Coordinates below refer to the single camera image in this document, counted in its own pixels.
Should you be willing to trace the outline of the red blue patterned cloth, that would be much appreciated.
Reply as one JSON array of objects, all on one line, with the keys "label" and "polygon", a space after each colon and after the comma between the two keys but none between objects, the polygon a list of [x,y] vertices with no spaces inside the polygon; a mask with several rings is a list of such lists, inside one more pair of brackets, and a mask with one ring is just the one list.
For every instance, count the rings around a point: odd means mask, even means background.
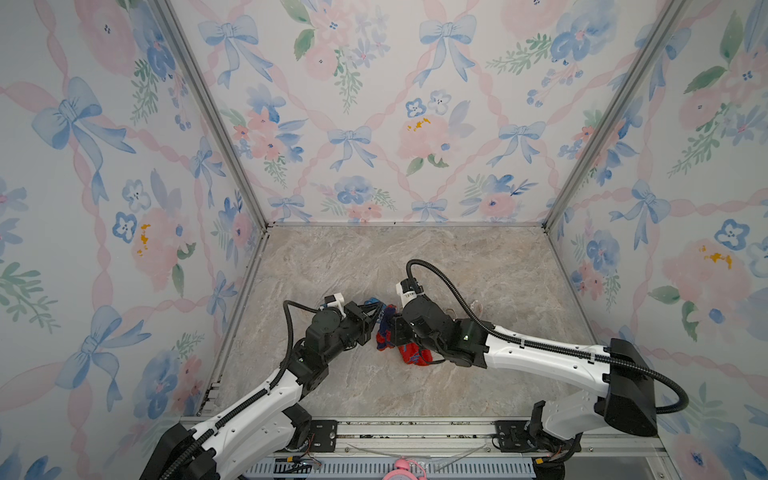
[{"label": "red blue patterned cloth", "polygon": [[413,341],[410,326],[394,305],[387,305],[380,315],[376,343],[379,351],[397,349],[406,364],[429,366],[433,362],[432,353]]}]

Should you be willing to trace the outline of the pink white watch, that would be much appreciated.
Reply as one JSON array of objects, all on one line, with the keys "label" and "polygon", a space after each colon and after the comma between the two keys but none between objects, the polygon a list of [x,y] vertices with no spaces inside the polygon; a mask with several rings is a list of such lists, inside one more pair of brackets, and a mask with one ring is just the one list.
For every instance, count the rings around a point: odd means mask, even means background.
[{"label": "pink white watch", "polygon": [[477,318],[483,316],[483,304],[479,300],[474,300],[470,304],[470,308]]}]

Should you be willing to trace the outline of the blue strap watch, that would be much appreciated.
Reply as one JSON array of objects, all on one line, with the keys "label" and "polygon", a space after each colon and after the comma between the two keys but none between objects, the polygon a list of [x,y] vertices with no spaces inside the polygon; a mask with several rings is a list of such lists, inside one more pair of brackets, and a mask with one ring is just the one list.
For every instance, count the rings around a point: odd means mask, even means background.
[{"label": "blue strap watch", "polygon": [[365,306],[369,309],[378,309],[384,308],[385,304],[381,300],[372,297],[365,301]]}]

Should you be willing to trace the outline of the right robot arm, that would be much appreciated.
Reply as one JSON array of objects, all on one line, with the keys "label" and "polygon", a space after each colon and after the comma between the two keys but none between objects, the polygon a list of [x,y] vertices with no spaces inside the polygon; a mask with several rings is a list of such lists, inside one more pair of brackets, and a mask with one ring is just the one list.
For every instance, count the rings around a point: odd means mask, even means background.
[{"label": "right robot arm", "polygon": [[576,387],[576,393],[540,401],[529,433],[570,440],[588,431],[653,437],[661,415],[689,405],[685,390],[651,369],[634,344],[570,345],[522,335],[473,318],[453,319],[424,294],[406,293],[398,328],[407,338],[460,367],[511,370]]}]

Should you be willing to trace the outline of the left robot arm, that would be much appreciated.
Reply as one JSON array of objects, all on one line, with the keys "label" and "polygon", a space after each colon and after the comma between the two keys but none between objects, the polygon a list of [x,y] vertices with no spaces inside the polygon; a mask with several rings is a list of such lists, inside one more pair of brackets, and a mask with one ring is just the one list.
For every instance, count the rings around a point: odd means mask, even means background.
[{"label": "left robot arm", "polygon": [[221,413],[191,428],[168,429],[142,479],[239,479],[265,457],[302,447],[312,417],[300,400],[327,377],[330,361],[371,339],[386,305],[344,303],[334,294],[319,308],[291,300],[282,308],[288,340],[279,367]]}]

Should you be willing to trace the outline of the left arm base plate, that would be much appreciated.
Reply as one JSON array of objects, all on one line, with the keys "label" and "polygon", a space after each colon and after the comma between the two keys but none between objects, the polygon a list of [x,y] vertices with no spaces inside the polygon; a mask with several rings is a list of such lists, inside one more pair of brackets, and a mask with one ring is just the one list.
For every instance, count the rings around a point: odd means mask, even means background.
[{"label": "left arm base plate", "polygon": [[257,434],[259,449],[266,455],[273,453],[333,453],[336,449],[339,422],[337,420],[310,420],[295,426],[285,416],[263,428]]}]

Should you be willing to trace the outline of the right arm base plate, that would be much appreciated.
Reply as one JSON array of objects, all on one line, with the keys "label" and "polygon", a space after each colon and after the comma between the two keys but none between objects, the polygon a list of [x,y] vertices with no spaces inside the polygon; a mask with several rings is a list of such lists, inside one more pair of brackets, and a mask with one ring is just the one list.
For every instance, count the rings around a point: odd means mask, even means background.
[{"label": "right arm base plate", "polygon": [[531,419],[498,420],[494,422],[494,428],[495,445],[502,452],[556,454],[570,450],[574,444],[574,438],[556,438],[546,433],[540,424]]}]

